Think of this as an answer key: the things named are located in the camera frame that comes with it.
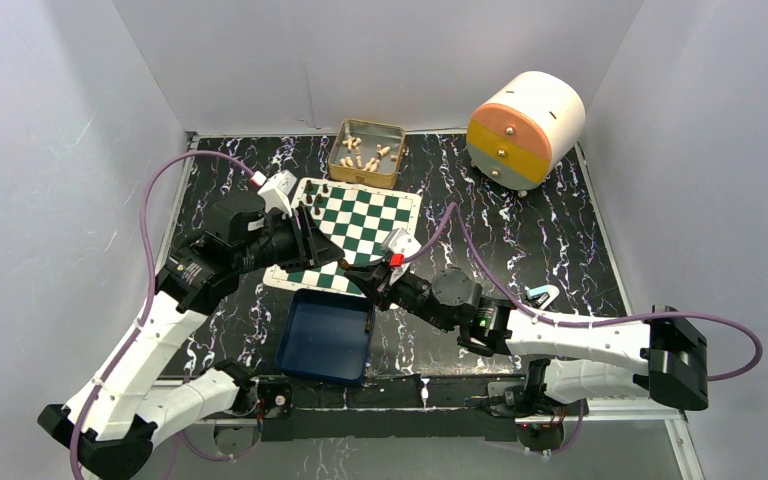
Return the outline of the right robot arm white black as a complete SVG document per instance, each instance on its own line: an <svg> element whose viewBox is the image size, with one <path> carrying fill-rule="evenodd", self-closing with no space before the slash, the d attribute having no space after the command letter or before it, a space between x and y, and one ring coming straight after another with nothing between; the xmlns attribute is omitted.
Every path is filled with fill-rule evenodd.
<svg viewBox="0 0 768 480"><path fill-rule="evenodd" d="M528 357L524 411L550 413L584 398L645 396L687 411L709 406L707 339L662 308L641 320L527 312L484 294L463 271L426 280L386 261L344 273L381 310L398 306L476 355Z"/></svg>

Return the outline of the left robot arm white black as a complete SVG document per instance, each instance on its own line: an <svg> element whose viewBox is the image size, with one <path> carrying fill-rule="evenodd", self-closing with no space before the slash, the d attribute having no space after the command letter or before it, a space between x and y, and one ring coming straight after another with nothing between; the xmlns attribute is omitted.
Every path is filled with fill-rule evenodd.
<svg viewBox="0 0 768 480"><path fill-rule="evenodd" d="M261 411L258 380L233 360L164 395L150 390L244 275L273 266L302 272L343 256L305 206L269 206L250 191L222 199L169 254L142 313L98 373L66 403L46 406L39 425L69 449L76 475L130 479L158 445L196 421Z"/></svg>

